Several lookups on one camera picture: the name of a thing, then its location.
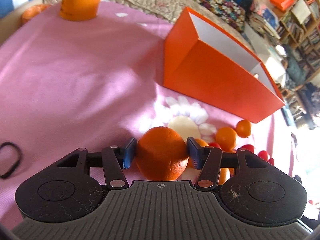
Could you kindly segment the pink floral tablecloth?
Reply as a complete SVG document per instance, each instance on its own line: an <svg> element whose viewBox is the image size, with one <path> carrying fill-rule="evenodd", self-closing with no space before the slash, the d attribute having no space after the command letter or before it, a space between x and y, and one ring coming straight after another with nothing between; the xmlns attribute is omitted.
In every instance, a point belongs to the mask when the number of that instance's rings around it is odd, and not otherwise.
<svg viewBox="0 0 320 240"><path fill-rule="evenodd" d="M1 46L1 224L30 214L43 222L95 210L106 183L101 152L168 127L187 145L215 141L243 118L163 85L164 41L174 24L113 2L96 18L72 22L57 5ZM293 140L280 110L236 146L266 150L289 176Z"/></svg>

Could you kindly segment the stack of books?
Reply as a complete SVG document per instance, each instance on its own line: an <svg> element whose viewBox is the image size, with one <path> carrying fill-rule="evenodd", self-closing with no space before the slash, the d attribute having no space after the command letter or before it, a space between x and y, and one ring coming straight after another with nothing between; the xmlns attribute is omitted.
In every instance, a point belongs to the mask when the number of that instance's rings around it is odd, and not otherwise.
<svg viewBox="0 0 320 240"><path fill-rule="evenodd" d="M251 11L248 15L248 23L253 30L263 38L278 42L284 27L281 26L277 16L268 8Z"/></svg>

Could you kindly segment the orange plastic waste basket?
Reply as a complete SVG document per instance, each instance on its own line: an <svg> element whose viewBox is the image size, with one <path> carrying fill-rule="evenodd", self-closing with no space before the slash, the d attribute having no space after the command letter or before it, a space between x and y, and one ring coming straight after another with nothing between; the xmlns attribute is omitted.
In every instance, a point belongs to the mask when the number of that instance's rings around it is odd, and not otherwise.
<svg viewBox="0 0 320 240"><path fill-rule="evenodd" d="M26 9L22 15L21 15L21 22L22 24L26 24L28 21L30 21L32 18L40 14L41 12L45 11L51 7L50 4L38 4L38 5L33 5Z"/></svg>

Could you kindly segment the small orange tangerine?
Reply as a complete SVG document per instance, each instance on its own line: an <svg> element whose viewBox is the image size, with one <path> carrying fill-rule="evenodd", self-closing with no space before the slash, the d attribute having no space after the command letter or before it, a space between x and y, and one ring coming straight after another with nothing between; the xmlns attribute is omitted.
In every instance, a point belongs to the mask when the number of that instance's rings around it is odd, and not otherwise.
<svg viewBox="0 0 320 240"><path fill-rule="evenodd" d="M235 131L241 138L247 138L251 135L251 122L243 119L236 124Z"/></svg>
<svg viewBox="0 0 320 240"><path fill-rule="evenodd" d="M235 164L236 150L231 150L231 152L223 152L223 165L229 169L231 176L234 176L235 174Z"/></svg>
<svg viewBox="0 0 320 240"><path fill-rule="evenodd" d="M231 151L236 146L237 133L230 127L221 127L215 135L215 142L221 146L224 151Z"/></svg>
<svg viewBox="0 0 320 240"><path fill-rule="evenodd" d="M202 139L196 139L193 137L189 137L187 139L187 150L189 153L188 167L192 167L197 170L202 169L207 159L207 155L204 152L204 148L206 146L208 146L208 143Z"/></svg>
<svg viewBox="0 0 320 240"><path fill-rule="evenodd" d="M231 177L229 168L220 168L218 185L223 185Z"/></svg>

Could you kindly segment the orange cardboard box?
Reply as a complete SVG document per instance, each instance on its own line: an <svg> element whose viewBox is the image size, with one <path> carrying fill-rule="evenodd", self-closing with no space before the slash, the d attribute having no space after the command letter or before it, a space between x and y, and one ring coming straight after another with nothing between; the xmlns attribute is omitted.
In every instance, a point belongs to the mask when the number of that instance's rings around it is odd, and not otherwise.
<svg viewBox="0 0 320 240"><path fill-rule="evenodd" d="M259 57L189 7L165 38L163 85L255 124L284 106Z"/></svg>

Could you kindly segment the beige quilted sofa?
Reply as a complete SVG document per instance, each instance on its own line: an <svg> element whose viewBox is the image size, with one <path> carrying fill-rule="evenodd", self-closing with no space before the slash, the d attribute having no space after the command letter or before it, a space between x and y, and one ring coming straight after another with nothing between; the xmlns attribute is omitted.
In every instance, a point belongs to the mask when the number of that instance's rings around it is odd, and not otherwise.
<svg viewBox="0 0 320 240"><path fill-rule="evenodd" d="M251 45L241 35L240 21L244 19L244 15L235 21L235 27L231 26L231 22L227 22L227 17L217 16L210 10L201 6L193 0L104 0L112 1L118 4L126 5L133 9L137 9L146 14L156 16L169 23L175 23L185 7L189 7L198 12L202 16L208 18L223 30L227 31L239 42L251 49Z"/></svg>

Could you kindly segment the large orange fruit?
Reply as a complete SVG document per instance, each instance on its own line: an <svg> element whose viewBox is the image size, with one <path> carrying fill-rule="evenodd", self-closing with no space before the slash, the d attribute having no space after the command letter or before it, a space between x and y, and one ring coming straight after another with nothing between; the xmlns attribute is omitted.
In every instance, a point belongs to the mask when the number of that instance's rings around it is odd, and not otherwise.
<svg viewBox="0 0 320 240"><path fill-rule="evenodd" d="M148 180L176 180L187 167L189 155L183 138L168 127L154 127L139 139L135 159Z"/></svg>

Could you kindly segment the wooden bookshelf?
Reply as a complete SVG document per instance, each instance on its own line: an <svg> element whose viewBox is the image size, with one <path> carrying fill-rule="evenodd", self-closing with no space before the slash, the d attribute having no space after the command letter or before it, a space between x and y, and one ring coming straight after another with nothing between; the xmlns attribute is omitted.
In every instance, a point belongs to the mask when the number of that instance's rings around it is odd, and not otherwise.
<svg viewBox="0 0 320 240"><path fill-rule="evenodd" d="M285 98L297 127L316 128L319 107L311 101L319 74L319 0L294 0L286 10L274 8L280 27L280 41L288 53L289 84Z"/></svg>

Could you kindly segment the white cloth side table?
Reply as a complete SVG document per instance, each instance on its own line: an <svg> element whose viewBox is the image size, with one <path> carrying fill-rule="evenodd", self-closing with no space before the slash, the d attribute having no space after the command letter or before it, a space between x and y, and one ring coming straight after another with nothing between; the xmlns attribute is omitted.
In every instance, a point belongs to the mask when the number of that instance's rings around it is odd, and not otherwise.
<svg viewBox="0 0 320 240"><path fill-rule="evenodd" d="M250 40L254 52L261 59L272 79L283 88L286 81L286 70L276 50L257 34L248 23L245 23L244 34Z"/></svg>

